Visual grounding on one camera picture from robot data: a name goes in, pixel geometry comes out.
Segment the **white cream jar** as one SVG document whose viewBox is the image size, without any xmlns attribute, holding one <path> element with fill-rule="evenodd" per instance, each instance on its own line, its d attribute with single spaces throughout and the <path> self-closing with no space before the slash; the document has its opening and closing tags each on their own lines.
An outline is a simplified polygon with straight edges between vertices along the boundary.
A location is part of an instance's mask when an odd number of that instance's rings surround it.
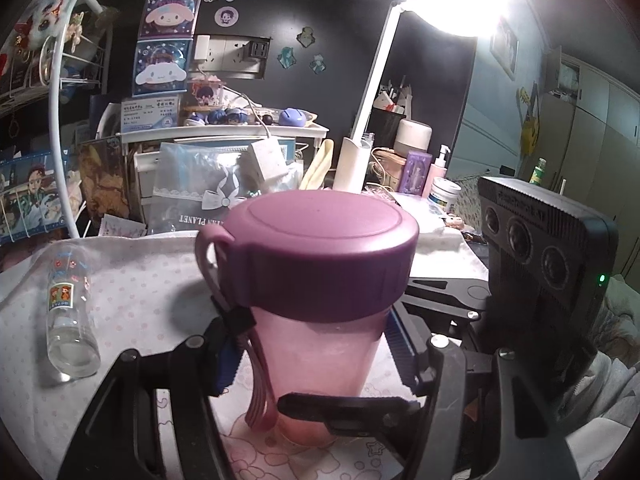
<svg viewBox="0 0 640 480">
<path fill-rule="evenodd" d="M 448 179 L 436 177 L 433 180 L 430 194 L 427 198 L 445 213 L 449 214 L 454 208 L 461 192 L 461 186 Z"/>
</svg>

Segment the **anime poster card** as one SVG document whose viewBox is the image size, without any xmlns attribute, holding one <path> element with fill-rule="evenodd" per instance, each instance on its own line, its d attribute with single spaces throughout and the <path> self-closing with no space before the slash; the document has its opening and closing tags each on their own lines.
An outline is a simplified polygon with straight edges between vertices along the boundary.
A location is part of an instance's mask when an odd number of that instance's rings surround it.
<svg viewBox="0 0 640 480">
<path fill-rule="evenodd" d="M 1 244 L 64 228 L 52 154 L 41 151 L 1 163 Z"/>
</svg>

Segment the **purple card box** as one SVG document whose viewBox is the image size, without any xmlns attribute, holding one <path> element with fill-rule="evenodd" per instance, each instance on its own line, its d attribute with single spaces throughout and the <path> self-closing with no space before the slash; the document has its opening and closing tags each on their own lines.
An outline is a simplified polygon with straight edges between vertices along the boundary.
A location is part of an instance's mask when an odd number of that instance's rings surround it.
<svg viewBox="0 0 640 480">
<path fill-rule="evenodd" d="M 402 170 L 398 192 L 409 195 L 421 195 L 430 170 L 433 156 L 427 152 L 410 151 Z"/>
</svg>

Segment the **pink transparent water bottle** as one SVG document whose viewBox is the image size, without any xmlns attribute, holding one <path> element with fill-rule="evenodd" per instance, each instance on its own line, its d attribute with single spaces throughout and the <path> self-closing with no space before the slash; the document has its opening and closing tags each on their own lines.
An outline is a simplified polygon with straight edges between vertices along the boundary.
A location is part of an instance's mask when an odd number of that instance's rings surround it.
<svg viewBox="0 0 640 480">
<path fill-rule="evenodd" d="M 254 373 L 245 421 L 295 444 L 332 441 L 281 396 L 359 396 L 390 308 L 405 292 L 419 226 L 399 206 L 340 191 L 244 200 L 195 239 L 198 267 L 239 326 Z"/>
</svg>

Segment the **pink my melody box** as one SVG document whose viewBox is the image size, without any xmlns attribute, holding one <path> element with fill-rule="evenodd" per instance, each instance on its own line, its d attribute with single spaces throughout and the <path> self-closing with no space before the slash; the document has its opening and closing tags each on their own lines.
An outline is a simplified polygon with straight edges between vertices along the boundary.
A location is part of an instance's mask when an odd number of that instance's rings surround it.
<svg viewBox="0 0 640 480">
<path fill-rule="evenodd" d="M 201 0 L 145 0 L 138 38 L 190 39 Z"/>
</svg>

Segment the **green bottle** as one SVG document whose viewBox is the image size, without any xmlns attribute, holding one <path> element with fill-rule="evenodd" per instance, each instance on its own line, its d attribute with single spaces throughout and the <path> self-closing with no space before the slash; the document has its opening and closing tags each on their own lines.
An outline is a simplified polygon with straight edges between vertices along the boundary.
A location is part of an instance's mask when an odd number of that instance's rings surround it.
<svg viewBox="0 0 640 480">
<path fill-rule="evenodd" d="M 537 160 L 536 165 L 529 178 L 529 183 L 537 186 L 542 185 L 542 179 L 544 178 L 544 172 L 546 171 L 547 161 L 541 157 Z"/>
</svg>

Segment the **wall power socket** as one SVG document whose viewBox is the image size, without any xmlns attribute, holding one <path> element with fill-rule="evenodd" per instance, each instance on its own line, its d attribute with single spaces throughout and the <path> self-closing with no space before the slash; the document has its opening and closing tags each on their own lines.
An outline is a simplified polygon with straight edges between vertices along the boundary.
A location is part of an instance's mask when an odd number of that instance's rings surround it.
<svg viewBox="0 0 640 480">
<path fill-rule="evenodd" d="M 198 35 L 195 37 L 189 73 L 220 79 L 262 79 L 271 39 L 252 36 Z"/>
</svg>

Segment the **white pink cartoon cloth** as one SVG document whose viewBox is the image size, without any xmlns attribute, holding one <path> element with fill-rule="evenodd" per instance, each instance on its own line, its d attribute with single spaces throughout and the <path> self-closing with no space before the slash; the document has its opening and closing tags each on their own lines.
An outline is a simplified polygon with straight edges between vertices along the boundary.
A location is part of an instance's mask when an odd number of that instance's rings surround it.
<svg viewBox="0 0 640 480">
<path fill-rule="evenodd" d="M 201 333 L 215 310 L 194 257 L 192 235 L 86 238 L 89 310 L 108 370 L 120 352 L 169 351 Z M 66 382 L 47 355 L 49 275 L 67 243 L 49 246 L 1 277 L 1 418 L 37 474 L 58 474 L 67 445 L 100 376 Z M 255 434 L 244 415 L 252 390 L 250 366 L 212 408 L 231 467 L 240 479 L 390 479 L 401 470 L 373 439 L 338 440 L 300 448 L 280 434 Z"/>
</svg>

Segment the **white plush toy red bow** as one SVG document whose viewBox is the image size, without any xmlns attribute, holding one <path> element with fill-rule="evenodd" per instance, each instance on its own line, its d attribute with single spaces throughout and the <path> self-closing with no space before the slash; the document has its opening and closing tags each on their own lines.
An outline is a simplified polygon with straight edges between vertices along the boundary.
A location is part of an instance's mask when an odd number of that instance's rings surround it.
<svg viewBox="0 0 640 480">
<path fill-rule="evenodd" d="M 40 49 L 44 40 L 58 34 L 69 2 L 70 0 L 34 0 L 27 9 L 26 20 L 14 25 L 14 44 L 24 50 Z"/>
</svg>

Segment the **clear plastic gift bag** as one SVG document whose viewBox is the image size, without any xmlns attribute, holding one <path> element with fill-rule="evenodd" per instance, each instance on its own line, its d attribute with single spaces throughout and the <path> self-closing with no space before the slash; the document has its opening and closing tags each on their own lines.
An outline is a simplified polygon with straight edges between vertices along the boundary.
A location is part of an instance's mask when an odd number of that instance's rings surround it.
<svg viewBox="0 0 640 480">
<path fill-rule="evenodd" d="M 288 172 L 259 182 L 249 140 L 184 144 L 162 143 L 145 221 L 151 234 L 196 230 L 219 223 L 243 200 L 295 190 L 302 166 L 295 141 L 281 139 Z"/>
</svg>

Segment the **white desk shelf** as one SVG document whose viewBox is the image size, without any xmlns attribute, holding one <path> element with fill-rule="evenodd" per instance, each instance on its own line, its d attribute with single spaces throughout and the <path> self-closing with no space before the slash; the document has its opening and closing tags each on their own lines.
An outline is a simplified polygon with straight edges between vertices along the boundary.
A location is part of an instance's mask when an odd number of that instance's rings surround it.
<svg viewBox="0 0 640 480">
<path fill-rule="evenodd" d="M 328 136 L 329 129 L 312 122 L 308 127 L 288 127 L 272 125 L 269 127 L 272 136 L 278 138 L 307 139 L 312 141 L 316 150 L 323 139 Z M 209 126 L 181 126 L 171 128 L 137 130 L 119 133 L 117 136 L 122 146 L 124 166 L 127 177 L 127 192 L 130 214 L 134 220 L 145 220 L 142 200 L 150 197 L 142 192 L 140 178 L 134 154 L 143 145 L 152 144 L 152 152 L 157 151 L 157 145 L 162 142 L 198 142 L 205 140 L 259 140 L 266 135 L 265 130 L 258 125 L 209 125 Z"/>
</svg>

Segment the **white labelled box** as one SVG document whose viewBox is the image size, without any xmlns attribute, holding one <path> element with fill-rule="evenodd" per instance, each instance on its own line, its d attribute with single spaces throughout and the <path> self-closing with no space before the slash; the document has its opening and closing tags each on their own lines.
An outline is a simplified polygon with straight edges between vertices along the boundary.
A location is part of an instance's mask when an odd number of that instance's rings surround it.
<svg viewBox="0 0 640 480">
<path fill-rule="evenodd" d="M 120 103 L 120 132 L 172 128 L 178 125 L 180 96 L 153 96 Z"/>
</svg>

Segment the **pink pump bottle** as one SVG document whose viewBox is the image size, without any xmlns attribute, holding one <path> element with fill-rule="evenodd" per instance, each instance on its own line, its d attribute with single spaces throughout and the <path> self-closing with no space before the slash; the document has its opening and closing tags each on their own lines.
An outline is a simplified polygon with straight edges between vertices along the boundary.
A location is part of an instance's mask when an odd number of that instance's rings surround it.
<svg viewBox="0 0 640 480">
<path fill-rule="evenodd" d="M 427 198 L 431 193 L 431 188 L 436 178 L 443 178 L 446 176 L 447 167 L 446 167 L 446 158 L 450 153 L 450 148 L 447 145 L 442 144 L 440 146 L 439 154 L 432 162 L 430 166 L 430 170 L 428 170 L 427 178 L 425 181 L 425 185 L 423 188 L 422 196 Z"/>
</svg>

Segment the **blue cinnamoroll box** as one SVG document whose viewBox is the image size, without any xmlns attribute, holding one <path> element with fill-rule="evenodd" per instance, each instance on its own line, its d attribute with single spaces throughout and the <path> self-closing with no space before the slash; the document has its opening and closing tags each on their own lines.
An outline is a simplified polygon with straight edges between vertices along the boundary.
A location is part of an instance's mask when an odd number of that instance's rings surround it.
<svg viewBox="0 0 640 480">
<path fill-rule="evenodd" d="M 139 40 L 134 50 L 132 96 L 186 92 L 191 47 L 191 39 Z"/>
</svg>

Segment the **clear glass with stickers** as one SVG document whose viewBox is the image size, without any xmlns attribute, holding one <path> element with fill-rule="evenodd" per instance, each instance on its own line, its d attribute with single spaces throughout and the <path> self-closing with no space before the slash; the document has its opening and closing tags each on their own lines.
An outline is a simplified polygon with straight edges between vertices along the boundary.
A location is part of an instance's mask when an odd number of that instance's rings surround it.
<svg viewBox="0 0 640 480">
<path fill-rule="evenodd" d="M 58 248 L 47 286 L 47 354 L 52 366 L 70 379 L 90 377 L 101 356 L 91 314 L 91 269 L 77 245 Z"/>
</svg>

